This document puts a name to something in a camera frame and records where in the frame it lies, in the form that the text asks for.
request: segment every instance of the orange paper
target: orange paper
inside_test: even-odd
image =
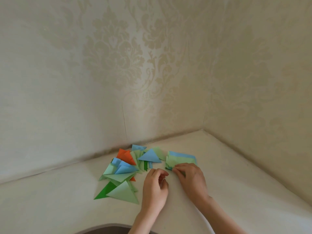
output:
[[[129,150],[119,149],[119,152],[117,154],[117,158],[119,158],[120,160],[122,160],[122,161],[124,161],[130,165],[136,165],[136,163],[133,160]]]

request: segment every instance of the hand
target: hand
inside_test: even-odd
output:
[[[193,163],[180,163],[172,171],[179,177],[183,190],[195,206],[209,200],[206,180],[199,167]]]
[[[143,185],[143,200],[141,212],[158,216],[164,207],[168,196],[168,176],[165,170],[151,169],[147,174]]]

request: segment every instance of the forearm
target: forearm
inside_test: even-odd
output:
[[[212,197],[208,197],[195,205],[205,216],[216,234],[246,234]]]
[[[129,234],[148,234],[156,221],[157,214],[139,212]]]

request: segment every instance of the pile of folded paper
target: pile of folded paper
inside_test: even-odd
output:
[[[166,168],[172,170],[175,165],[180,163],[194,163],[197,165],[195,156],[169,151],[166,157]]]
[[[109,183],[95,197],[101,199],[113,197],[131,203],[138,204],[135,192],[138,190],[131,181],[135,182],[134,175],[153,168],[153,162],[166,160],[159,147],[146,149],[144,146],[132,145],[132,149],[119,149],[117,157],[113,158],[99,181],[108,179]]]

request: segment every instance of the beige wallpaper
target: beige wallpaper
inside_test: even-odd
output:
[[[201,129],[208,0],[2,0],[0,182]]]
[[[312,0],[228,0],[204,128],[312,204]]]

